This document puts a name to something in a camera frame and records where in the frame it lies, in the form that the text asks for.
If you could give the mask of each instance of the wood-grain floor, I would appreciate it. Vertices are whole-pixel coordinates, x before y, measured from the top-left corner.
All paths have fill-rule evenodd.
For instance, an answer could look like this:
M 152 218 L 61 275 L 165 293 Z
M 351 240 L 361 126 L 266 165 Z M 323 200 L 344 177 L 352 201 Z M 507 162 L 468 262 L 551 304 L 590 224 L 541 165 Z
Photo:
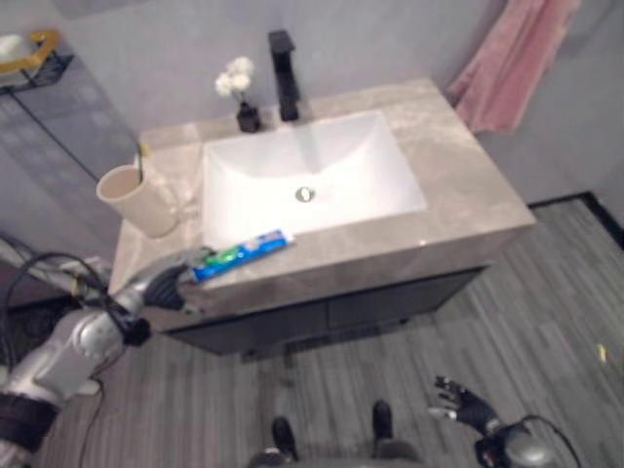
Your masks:
M 287 415 L 305 457 L 369 454 L 370 408 L 432 466 L 477 467 L 468 429 L 425 412 L 436 374 L 464 382 L 515 420 L 551 418 L 585 466 L 623 461 L 624 257 L 581 202 L 537 209 L 536 228 L 435 314 L 263 356 L 215 357 L 155 336 L 104 375 L 86 467 L 231 468 L 270 445 Z M 607 350 L 602 362 L 598 346 Z M 35 467 L 77 466 L 97 399 L 58 419 Z M 565 457 L 547 429 L 539 431 Z

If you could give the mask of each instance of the pink towel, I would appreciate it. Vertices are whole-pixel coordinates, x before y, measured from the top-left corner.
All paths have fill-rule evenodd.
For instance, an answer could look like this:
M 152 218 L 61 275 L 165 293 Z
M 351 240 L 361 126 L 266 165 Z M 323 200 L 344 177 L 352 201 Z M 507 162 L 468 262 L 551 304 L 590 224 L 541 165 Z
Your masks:
M 508 0 L 477 54 L 447 89 L 472 132 L 516 130 L 580 2 Z

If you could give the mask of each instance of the white sink basin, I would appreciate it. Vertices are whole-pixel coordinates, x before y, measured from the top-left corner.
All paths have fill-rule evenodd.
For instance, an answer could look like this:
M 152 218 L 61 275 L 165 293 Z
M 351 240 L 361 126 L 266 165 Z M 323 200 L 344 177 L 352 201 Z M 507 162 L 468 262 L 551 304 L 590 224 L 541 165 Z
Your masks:
M 204 241 L 216 248 L 426 208 L 381 112 L 204 147 Z

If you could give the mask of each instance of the cabinet door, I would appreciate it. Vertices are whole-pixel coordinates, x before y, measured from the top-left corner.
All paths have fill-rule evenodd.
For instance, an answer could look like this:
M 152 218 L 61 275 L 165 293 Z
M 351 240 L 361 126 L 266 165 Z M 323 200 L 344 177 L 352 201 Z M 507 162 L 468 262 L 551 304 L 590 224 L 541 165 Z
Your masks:
M 330 299 L 330 329 L 392 322 L 433 311 L 481 271 L 478 268 Z
M 319 336 L 327 330 L 326 304 L 314 302 L 172 331 L 170 335 L 216 354 L 228 354 Z

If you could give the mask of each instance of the small vase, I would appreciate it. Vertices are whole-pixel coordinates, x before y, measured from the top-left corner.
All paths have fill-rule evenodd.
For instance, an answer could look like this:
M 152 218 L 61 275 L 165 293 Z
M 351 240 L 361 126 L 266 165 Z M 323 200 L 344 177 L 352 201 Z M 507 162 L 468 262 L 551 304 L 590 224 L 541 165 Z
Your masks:
M 241 132 L 248 134 L 254 134 L 260 130 L 260 115 L 257 108 L 251 107 L 246 102 L 241 102 L 241 108 L 236 114 L 236 120 L 238 120 L 238 126 Z

